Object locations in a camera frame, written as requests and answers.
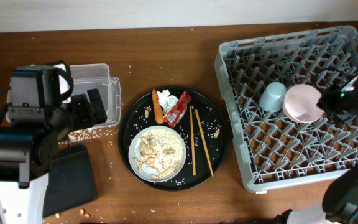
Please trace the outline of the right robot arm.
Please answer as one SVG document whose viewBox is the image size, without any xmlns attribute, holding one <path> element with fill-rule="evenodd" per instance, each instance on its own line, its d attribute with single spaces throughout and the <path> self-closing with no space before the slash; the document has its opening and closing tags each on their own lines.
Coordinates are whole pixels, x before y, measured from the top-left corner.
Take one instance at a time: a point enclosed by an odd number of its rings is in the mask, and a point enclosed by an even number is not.
<svg viewBox="0 0 358 224">
<path fill-rule="evenodd" d="M 342 86 L 334 84 L 322 92 L 316 106 L 331 124 L 342 124 L 358 115 L 358 71 Z M 358 223 L 358 164 L 332 182 L 323 201 L 305 210 L 289 209 L 274 223 Z"/>
</svg>

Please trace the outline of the red snack wrapper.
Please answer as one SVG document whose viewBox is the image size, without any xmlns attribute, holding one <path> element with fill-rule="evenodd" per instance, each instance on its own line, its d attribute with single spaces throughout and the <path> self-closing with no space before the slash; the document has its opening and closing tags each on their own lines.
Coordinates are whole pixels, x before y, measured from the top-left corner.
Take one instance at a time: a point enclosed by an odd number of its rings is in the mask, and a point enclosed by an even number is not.
<svg viewBox="0 0 358 224">
<path fill-rule="evenodd" d="M 191 96 L 187 91 L 184 91 L 179 98 L 178 102 L 173 106 L 173 108 L 164 116 L 166 123 L 174 128 L 178 122 L 182 119 L 186 112 L 188 103 L 191 100 Z"/>
</svg>

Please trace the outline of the white tissue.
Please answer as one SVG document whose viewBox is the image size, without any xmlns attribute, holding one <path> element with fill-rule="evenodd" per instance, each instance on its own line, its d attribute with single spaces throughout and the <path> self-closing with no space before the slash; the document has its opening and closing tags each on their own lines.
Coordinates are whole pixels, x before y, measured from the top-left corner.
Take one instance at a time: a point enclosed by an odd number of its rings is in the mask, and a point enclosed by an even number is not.
<svg viewBox="0 0 358 224">
<path fill-rule="evenodd" d="M 167 114 L 178 102 L 178 98 L 171 95 L 168 90 L 157 91 L 159 105 L 163 109 L 163 114 Z"/>
</svg>

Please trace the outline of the pink bowl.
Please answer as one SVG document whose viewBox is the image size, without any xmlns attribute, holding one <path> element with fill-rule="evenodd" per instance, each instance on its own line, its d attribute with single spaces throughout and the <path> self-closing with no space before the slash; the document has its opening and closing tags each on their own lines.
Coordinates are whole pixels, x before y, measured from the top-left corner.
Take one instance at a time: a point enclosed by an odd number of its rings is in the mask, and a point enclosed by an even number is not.
<svg viewBox="0 0 358 224">
<path fill-rule="evenodd" d="M 316 106 L 320 97 L 321 93 L 311 85 L 295 85 L 285 94 L 282 109 L 294 122 L 312 123 L 320 119 L 324 113 Z"/>
</svg>

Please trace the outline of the wooden chopstick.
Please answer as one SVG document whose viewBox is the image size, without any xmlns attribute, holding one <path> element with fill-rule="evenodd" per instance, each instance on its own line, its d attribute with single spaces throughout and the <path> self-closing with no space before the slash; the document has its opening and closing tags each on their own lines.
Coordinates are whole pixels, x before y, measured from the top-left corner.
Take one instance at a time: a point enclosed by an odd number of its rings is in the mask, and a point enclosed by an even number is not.
<svg viewBox="0 0 358 224">
<path fill-rule="evenodd" d="M 206 140 L 205 140 L 205 137 L 204 137 L 203 127 L 202 127 L 200 116 L 199 116 L 199 113 L 198 113 L 197 109 L 195 109 L 195 115 L 196 115 L 196 119 L 197 119 L 197 122 L 198 122 L 198 127 L 199 127 L 199 130 L 200 130 L 201 140 L 202 140 L 202 143 L 203 143 L 204 153 L 206 155 L 206 160 L 207 160 L 207 163 L 208 163 L 209 171 L 211 173 L 211 177 L 214 177 L 214 171 L 213 171 L 211 161 L 210 161 L 210 157 L 209 157 L 208 146 L 207 146 L 207 143 L 206 143 Z"/>
<path fill-rule="evenodd" d="M 191 133 L 191 158 L 192 158 L 192 171 L 193 176 L 196 176 L 196 162 L 195 162 L 195 138 L 194 138 L 194 127 L 193 127 L 193 110 L 190 106 L 190 133 Z"/>
</svg>

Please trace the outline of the orange carrot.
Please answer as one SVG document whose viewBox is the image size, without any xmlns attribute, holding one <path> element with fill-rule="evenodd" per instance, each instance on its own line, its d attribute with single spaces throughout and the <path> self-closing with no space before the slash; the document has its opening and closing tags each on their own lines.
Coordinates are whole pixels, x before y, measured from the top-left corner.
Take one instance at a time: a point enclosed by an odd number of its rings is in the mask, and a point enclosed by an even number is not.
<svg viewBox="0 0 358 224">
<path fill-rule="evenodd" d="M 163 111 L 161 109 L 158 94 L 155 89 L 152 90 L 152 101 L 153 101 L 155 121 L 157 124 L 163 124 L 165 122 L 163 117 Z"/>
</svg>

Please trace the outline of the grey plate with rice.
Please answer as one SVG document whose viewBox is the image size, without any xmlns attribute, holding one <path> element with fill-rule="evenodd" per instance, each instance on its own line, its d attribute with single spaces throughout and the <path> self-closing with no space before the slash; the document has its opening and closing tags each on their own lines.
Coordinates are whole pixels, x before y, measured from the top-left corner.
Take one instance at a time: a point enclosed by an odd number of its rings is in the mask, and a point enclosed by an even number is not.
<svg viewBox="0 0 358 224">
<path fill-rule="evenodd" d="M 184 140 L 166 126 L 151 126 L 136 134 L 127 156 L 134 175 L 151 183 L 166 182 L 177 176 L 186 157 Z"/>
</svg>

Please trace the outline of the light blue cup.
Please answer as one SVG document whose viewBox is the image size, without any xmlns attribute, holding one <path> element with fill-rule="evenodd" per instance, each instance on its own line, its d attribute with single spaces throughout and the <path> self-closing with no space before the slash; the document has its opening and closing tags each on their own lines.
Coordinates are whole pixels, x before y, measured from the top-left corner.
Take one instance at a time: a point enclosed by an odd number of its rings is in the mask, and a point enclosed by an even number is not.
<svg viewBox="0 0 358 224">
<path fill-rule="evenodd" d="M 271 111 L 273 113 L 282 109 L 282 103 L 287 89 L 284 84 L 280 82 L 270 83 L 259 100 L 259 105 L 264 111 Z"/>
</svg>

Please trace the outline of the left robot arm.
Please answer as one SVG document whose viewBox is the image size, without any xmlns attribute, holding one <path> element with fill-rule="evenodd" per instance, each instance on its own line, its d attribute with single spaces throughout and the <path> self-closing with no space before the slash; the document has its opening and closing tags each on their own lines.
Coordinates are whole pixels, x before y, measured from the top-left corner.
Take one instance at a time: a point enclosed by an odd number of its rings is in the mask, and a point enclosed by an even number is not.
<svg viewBox="0 0 358 224">
<path fill-rule="evenodd" d="M 98 89 L 74 88 L 62 61 L 13 70 L 0 109 L 0 223 L 41 223 L 97 197 L 87 148 L 59 147 L 107 120 Z"/>
</svg>

